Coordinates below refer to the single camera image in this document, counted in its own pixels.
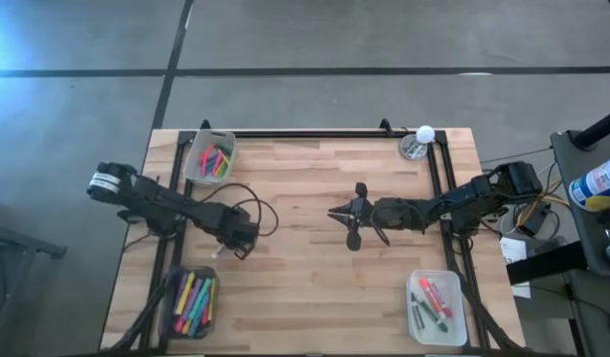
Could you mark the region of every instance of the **metal pole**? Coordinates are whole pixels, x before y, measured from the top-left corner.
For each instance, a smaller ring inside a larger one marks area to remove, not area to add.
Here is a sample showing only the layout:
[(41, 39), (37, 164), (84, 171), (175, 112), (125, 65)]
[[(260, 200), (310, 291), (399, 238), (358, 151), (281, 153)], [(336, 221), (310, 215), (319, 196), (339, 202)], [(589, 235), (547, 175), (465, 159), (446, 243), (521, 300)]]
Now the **metal pole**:
[(572, 137), (573, 145), (580, 150), (588, 150), (600, 139), (610, 134), (610, 114), (597, 123), (586, 128), (584, 131)]

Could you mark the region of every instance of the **black stand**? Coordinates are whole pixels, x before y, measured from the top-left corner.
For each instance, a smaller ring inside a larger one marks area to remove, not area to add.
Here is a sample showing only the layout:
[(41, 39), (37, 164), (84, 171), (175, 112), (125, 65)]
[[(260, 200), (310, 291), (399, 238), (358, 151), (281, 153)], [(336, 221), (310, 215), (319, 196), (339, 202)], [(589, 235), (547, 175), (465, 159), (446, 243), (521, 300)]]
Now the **black stand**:
[(14, 232), (0, 226), (0, 270), (3, 284), (2, 302), (0, 303), (0, 339), (5, 334), (5, 325), (9, 323), (15, 301), (25, 285), (36, 253), (49, 254), (54, 259), (64, 256), (66, 247), (46, 242)]
[(512, 285), (531, 281), (572, 269), (586, 269), (582, 244), (577, 241), (555, 248), (532, 258), (507, 265)]
[(591, 151), (593, 146), (610, 134), (610, 114), (582, 132), (569, 132), (573, 145), (582, 151)]

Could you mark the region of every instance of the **white label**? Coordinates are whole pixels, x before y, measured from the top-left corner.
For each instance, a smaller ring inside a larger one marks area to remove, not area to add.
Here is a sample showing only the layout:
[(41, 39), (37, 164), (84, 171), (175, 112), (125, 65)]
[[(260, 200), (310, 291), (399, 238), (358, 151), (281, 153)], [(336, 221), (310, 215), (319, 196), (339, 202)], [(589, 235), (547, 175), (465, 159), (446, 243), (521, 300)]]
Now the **white label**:
[(109, 174), (95, 173), (93, 174), (93, 179), (103, 179), (111, 183), (119, 184), (119, 178), (116, 178), (115, 176)]
[(584, 195), (584, 193), (582, 193), (582, 188), (578, 187), (573, 191), (573, 196), (575, 197), (575, 199), (579, 200), (579, 201), (583, 201), (586, 199), (586, 196)]
[(113, 183), (109, 183), (105, 180), (101, 180), (101, 179), (92, 179), (88, 185), (96, 185), (98, 187), (102, 187), (102, 188), (106, 188), (108, 190), (111, 190), (115, 193), (117, 193), (119, 191), (119, 187), (114, 185)]

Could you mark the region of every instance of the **plastic container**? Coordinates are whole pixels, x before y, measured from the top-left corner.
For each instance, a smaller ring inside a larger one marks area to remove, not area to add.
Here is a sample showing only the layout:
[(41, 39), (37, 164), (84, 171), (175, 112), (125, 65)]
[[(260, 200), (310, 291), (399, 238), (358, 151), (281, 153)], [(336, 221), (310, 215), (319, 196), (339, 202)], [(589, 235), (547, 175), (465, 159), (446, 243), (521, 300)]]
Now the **plastic container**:
[[(178, 317), (174, 314), (175, 303), (177, 301), (177, 294), (179, 293), (179, 285), (182, 282), (183, 275), (185, 273), (194, 272), (196, 279), (206, 278), (213, 279), (214, 284), (214, 306), (212, 310), (212, 319), (209, 321), (207, 326), (201, 328), (196, 336), (188, 336), (186, 334), (178, 333), (175, 330), (175, 323)], [(166, 295), (164, 300), (164, 307), (161, 313), (161, 324), (160, 334), (170, 339), (202, 339), (205, 338), (212, 330), (216, 322), (216, 311), (218, 306), (218, 287), (219, 280), (214, 270), (210, 267), (191, 267), (191, 268), (177, 268), (177, 270), (171, 274), (169, 279), (172, 279), (171, 283), (166, 289)]]
[[(212, 175), (201, 175), (201, 155), (209, 148), (212, 144), (222, 145), (232, 151), (232, 155), (229, 158), (229, 166), (225, 175), (222, 177), (216, 177)], [(196, 132), (192, 147), (189, 150), (187, 159), (185, 159), (185, 168), (183, 169), (183, 176), (186, 179), (191, 179), (199, 185), (214, 185), (219, 184), (227, 180), (234, 167), (234, 160), (236, 159), (236, 137), (234, 134), (225, 131), (203, 129)]]
[(568, 195), (584, 210), (598, 212), (610, 208), (610, 160), (575, 179), (569, 185)]
[[(419, 311), (425, 328), (419, 329), (416, 324), (411, 293), (414, 293), (417, 299), (425, 301), (430, 309), (434, 311), (430, 300), (420, 286), (421, 278), (428, 279), (429, 282), (436, 286), (438, 294), (443, 298), (451, 311), (451, 317), (443, 319), (447, 332), (441, 331), (421, 306), (419, 306)], [(456, 274), (448, 271), (416, 270), (406, 281), (406, 294), (408, 300), (409, 331), (419, 343), (439, 346), (462, 346), (465, 344), (467, 341), (467, 329), (461, 297), (461, 281)]]

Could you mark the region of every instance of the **green marker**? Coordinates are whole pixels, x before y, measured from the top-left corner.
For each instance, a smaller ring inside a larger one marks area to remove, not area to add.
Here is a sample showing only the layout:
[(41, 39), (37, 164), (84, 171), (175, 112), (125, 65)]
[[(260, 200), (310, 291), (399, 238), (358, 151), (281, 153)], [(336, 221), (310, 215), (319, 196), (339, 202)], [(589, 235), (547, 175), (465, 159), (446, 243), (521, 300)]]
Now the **green marker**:
[(439, 319), (439, 317), (436, 315), (436, 313), (434, 313), (434, 311), (432, 311), (430, 306), (428, 306), (427, 303), (422, 299), (418, 299), (418, 301), (420, 302), (420, 306), (426, 311), (428, 317), (430, 317), (432, 322), (436, 323), (436, 325), (439, 327), (439, 329), (441, 331), (447, 332), (447, 326), (445, 325), (445, 323), (443, 323), (443, 321), (441, 321)]

